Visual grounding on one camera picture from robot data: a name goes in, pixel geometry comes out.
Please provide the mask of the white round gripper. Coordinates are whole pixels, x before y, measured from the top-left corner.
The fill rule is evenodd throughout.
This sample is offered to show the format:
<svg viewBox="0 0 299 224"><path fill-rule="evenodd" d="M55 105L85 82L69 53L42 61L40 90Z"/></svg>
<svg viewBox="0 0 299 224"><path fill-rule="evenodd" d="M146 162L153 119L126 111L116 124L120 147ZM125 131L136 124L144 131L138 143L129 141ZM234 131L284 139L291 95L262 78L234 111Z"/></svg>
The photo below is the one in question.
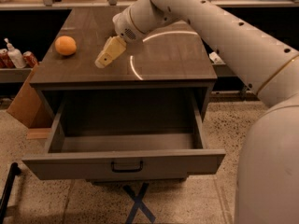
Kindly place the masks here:
<svg viewBox="0 0 299 224"><path fill-rule="evenodd" d="M117 36L111 36L104 48L98 54L95 65L105 68L126 51L126 42L132 43L145 37L141 28L142 10L129 6L113 17L114 28Z"/></svg>

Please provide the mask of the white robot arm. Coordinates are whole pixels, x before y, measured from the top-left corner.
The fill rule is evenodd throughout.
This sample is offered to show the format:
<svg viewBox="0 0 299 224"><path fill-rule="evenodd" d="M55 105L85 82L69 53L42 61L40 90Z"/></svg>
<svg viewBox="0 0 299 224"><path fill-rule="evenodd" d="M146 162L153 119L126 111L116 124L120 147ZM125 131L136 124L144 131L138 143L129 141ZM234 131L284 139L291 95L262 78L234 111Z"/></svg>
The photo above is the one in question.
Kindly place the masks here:
<svg viewBox="0 0 299 224"><path fill-rule="evenodd" d="M116 34L95 60L104 68L128 44L185 21L267 111L239 154L234 224L299 224L299 51L208 0L137 0L113 18Z"/></svg>

